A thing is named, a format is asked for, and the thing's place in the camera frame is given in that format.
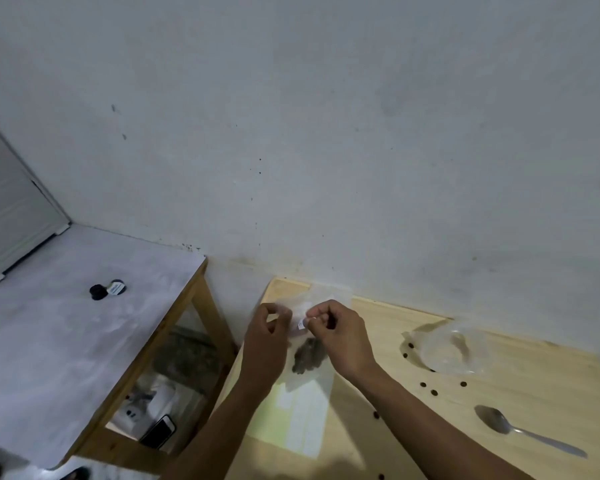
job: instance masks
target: white wall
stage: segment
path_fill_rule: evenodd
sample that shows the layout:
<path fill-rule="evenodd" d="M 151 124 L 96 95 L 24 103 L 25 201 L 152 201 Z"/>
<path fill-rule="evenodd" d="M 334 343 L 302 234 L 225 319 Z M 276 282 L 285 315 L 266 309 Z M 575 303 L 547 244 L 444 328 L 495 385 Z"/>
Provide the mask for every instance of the white wall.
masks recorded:
<path fill-rule="evenodd" d="M 600 350 L 600 0 L 0 0 L 0 129 L 77 222 Z"/>

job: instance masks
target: floor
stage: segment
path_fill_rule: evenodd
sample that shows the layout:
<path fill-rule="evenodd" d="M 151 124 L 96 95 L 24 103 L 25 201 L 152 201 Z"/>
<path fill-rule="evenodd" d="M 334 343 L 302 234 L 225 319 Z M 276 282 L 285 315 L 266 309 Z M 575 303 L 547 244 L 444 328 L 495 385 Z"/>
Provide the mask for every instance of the floor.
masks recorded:
<path fill-rule="evenodd" d="M 17 456 L 0 450 L 2 480 L 59 480 L 78 467 L 91 469 L 92 480 L 156 480 L 157 476 L 105 465 L 94 460 L 72 457 L 57 470 L 44 470 Z"/>

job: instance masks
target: wooden frame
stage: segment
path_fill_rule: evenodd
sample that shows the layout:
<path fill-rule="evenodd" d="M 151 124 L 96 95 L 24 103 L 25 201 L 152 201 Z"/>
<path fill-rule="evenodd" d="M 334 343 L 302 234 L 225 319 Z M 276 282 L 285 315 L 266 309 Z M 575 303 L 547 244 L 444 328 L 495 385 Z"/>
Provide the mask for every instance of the wooden frame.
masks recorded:
<path fill-rule="evenodd" d="M 200 320 L 218 350 L 220 359 L 224 362 L 225 369 L 221 374 L 216 390 L 220 391 L 226 371 L 231 368 L 236 357 L 236 345 L 226 322 L 218 313 L 216 304 L 211 296 L 208 284 L 205 281 L 205 271 L 208 259 L 205 258 L 193 277 L 184 286 L 180 295 L 173 302 L 167 314 L 156 327 L 152 336 L 147 340 L 144 347 L 134 361 L 129 365 L 109 395 L 93 414 L 87 426 L 82 430 L 78 439 L 64 456 L 64 459 L 56 466 L 63 465 L 72 456 L 81 456 L 92 460 L 101 461 L 118 467 L 140 470 L 152 474 L 160 474 L 172 459 L 164 451 L 155 450 L 141 445 L 135 440 L 120 435 L 108 428 L 107 423 L 118 410 L 125 396 L 131 391 L 140 374 L 149 366 L 153 355 L 163 343 L 172 327 L 182 316 L 187 306 L 193 304 L 200 315 Z M 209 403 L 216 402 L 215 397 L 209 398 Z M 205 415 L 200 420 L 206 421 Z"/>

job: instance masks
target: light wood tabletop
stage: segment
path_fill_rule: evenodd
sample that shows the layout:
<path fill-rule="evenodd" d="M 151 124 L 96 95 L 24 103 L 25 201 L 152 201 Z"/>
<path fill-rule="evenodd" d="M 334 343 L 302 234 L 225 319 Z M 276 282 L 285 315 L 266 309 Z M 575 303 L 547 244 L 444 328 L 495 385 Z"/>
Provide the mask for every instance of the light wood tabletop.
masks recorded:
<path fill-rule="evenodd" d="M 306 283 L 275 278 L 263 302 L 308 288 Z M 358 297 L 351 306 L 365 319 L 380 365 L 456 428 L 537 480 L 600 479 L 600 361 L 595 355 L 551 342 L 487 332 L 493 356 L 489 370 L 446 376 L 418 361 L 416 350 L 409 347 L 409 333 L 447 319 Z M 218 404 L 235 383 L 241 359 L 242 351 Z M 375 418 L 373 407 L 337 374 L 328 398 L 322 443 L 315 458 L 266 439 L 275 432 L 263 431 L 263 425 L 270 429 L 281 425 L 270 417 L 275 411 L 265 405 L 256 412 L 254 421 L 259 427 L 249 427 L 227 479 L 424 478 L 382 419 Z M 517 433 L 496 433 L 476 416 L 478 404 L 500 409 L 517 427 L 573 444 L 585 450 L 589 459 Z"/>

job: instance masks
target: clear plastic container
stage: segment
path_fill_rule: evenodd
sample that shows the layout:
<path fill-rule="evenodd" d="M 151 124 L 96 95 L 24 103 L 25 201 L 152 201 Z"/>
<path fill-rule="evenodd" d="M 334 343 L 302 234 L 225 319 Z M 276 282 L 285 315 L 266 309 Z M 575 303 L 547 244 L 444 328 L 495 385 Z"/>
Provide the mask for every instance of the clear plastic container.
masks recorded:
<path fill-rule="evenodd" d="M 485 334 L 465 320 L 414 336 L 421 361 L 441 374 L 478 374 L 491 364 Z"/>

